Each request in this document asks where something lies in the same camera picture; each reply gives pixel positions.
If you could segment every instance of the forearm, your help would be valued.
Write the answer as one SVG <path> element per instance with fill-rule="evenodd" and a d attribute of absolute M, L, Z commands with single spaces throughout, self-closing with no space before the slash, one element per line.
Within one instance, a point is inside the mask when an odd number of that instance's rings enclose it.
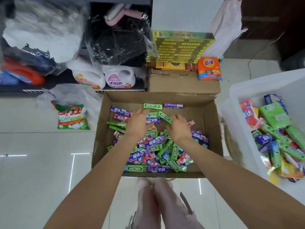
<path fill-rule="evenodd" d="M 136 145 L 124 135 L 75 186 L 53 213 L 44 229 L 101 229 L 125 164 Z"/>
<path fill-rule="evenodd" d="M 194 140 L 182 141 L 179 146 L 190 155 L 248 228 L 285 228 L 304 224 L 305 207 L 265 179 L 203 148 Z"/>

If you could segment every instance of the brown cardboard box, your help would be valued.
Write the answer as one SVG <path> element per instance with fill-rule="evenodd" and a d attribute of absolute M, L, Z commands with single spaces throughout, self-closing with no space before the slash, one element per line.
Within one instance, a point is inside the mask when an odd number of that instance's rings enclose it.
<path fill-rule="evenodd" d="M 220 92 L 218 80 L 198 80 L 194 71 L 150 69 L 149 92 L 201 94 L 215 96 Z"/>
<path fill-rule="evenodd" d="M 143 103 L 152 104 L 183 104 L 181 109 L 163 108 L 162 111 L 167 115 L 181 114 L 188 121 L 194 120 L 193 130 L 202 130 L 203 134 L 210 139 L 210 150 L 223 156 L 220 126 L 215 97 L 200 95 L 181 95 L 181 94 L 164 94 L 151 92 L 109 92 L 104 93 L 102 108 L 98 120 L 94 151 L 92 156 L 92 168 L 107 153 L 107 147 L 113 144 L 114 130 L 109 128 L 107 121 L 115 121 L 112 119 L 113 112 L 110 111 L 111 106 L 116 106 L 127 111 L 134 111 L 143 107 Z M 164 131 L 166 121 L 155 124 L 159 131 Z M 205 177 L 200 169 L 193 163 L 188 165 L 186 173 L 127 173 L 123 176 L 133 177 L 166 177 L 166 178 L 203 178 Z"/>

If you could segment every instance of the plastic storage bin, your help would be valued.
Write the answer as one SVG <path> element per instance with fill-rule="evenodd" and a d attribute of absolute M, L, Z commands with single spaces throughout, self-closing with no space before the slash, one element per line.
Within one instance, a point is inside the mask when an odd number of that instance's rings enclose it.
<path fill-rule="evenodd" d="M 242 166 L 269 180 L 254 139 L 239 103 L 251 99 L 257 106 L 265 105 L 264 95 L 282 96 L 292 119 L 292 125 L 305 133 L 305 69 L 292 70 L 248 80 L 231 86 L 229 98 L 220 107 L 221 114 L 241 151 Z M 279 188 L 305 204 L 305 178 L 297 183 L 281 179 Z"/>

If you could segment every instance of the stacked yellow boxes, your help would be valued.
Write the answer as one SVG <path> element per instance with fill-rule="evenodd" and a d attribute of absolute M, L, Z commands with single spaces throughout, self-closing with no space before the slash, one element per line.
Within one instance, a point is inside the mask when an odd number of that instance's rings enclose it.
<path fill-rule="evenodd" d="M 147 62 L 197 63 L 215 42 L 212 33 L 153 30 L 159 58 Z"/>

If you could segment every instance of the person's left hand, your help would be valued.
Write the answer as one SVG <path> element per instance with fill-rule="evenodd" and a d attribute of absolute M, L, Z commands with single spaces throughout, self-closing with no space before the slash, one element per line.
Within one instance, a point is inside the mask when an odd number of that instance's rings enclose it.
<path fill-rule="evenodd" d="M 138 109 L 132 112 L 129 118 L 125 135 L 139 142 L 147 131 L 153 126 L 153 123 L 146 124 L 146 115 L 150 109 Z"/>

